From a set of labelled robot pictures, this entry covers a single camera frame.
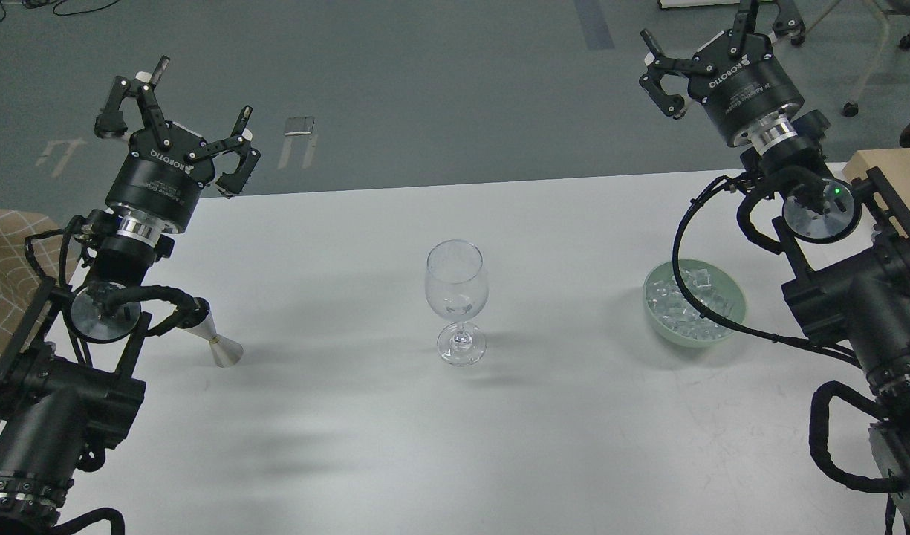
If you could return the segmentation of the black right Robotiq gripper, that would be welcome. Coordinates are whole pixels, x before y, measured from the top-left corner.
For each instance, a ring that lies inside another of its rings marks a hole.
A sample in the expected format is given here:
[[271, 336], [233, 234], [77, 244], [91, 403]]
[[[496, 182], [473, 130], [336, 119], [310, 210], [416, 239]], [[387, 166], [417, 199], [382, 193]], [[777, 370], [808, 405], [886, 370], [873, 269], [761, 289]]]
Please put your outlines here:
[[777, 9], [770, 30], [774, 39], [759, 33], [760, 3], [739, 1], [730, 30], [699, 47], [693, 59], [666, 56], [648, 28], [640, 31], [649, 52], [639, 85], [662, 115], [675, 120], [685, 115], [685, 97], [668, 94], [662, 85], [666, 76], [683, 76], [689, 78], [689, 97], [703, 106], [730, 148], [746, 145], [746, 131], [768, 115], [794, 117], [805, 99], [775, 57], [773, 45], [801, 33], [805, 24], [794, 1], [771, 1]]

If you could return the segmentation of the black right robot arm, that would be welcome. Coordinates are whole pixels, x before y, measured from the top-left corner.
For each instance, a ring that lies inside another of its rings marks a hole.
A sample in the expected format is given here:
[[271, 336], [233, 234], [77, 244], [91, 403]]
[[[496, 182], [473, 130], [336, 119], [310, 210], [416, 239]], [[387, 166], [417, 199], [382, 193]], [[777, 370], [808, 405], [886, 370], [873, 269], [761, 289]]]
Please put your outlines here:
[[889, 165], [838, 179], [821, 142], [828, 119], [801, 113], [804, 97], [776, 58], [780, 39], [805, 24], [778, 1], [773, 33], [756, 28], [759, 3], [741, 1], [729, 28], [688, 59], [670, 57], [650, 30], [639, 82], [664, 115], [703, 106], [723, 142], [744, 148], [743, 172], [721, 176], [690, 201], [676, 230], [671, 267], [679, 276], [683, 234], [719, 192], [740, 192], [737, 225], [750, 243], [784, 254], [793, 279], [783, 297], [802, 330], [787, 337], [739, 324], [707, 307], [685, 284], [683, 298], [731, 331], [831, 356], [861, 369], [869, 394], [831, 380], [811, 401], [809, 454], [849, 490], [885, 495], [885, 531], [897, 516], [910, 534], [910, 199]]

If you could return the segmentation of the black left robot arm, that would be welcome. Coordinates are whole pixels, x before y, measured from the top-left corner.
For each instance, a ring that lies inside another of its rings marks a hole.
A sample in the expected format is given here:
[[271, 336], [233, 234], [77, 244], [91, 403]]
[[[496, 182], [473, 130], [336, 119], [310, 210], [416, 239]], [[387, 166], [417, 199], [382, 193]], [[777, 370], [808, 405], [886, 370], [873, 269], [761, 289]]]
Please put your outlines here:
[[237, 196], [261, 157], [251, 106], [213, 142], [167, 120], [155, 91], [168, 64], [162, 56], [152, 72], [116, 77], [96, 116], [96, 136], [128, 145], [107, 207], [24, 240], [38, 287], [0, 356], [0, 534], [75, 534], [100, 521], [125, 533], [114, 508], [59, 516], [75, 472], [100, 470], [136, 420], [143, 342], [180, 329], [206, 341], [220, 368], [244, 355], [206, 299], [143, 284], [172, 255], [203, 191]]

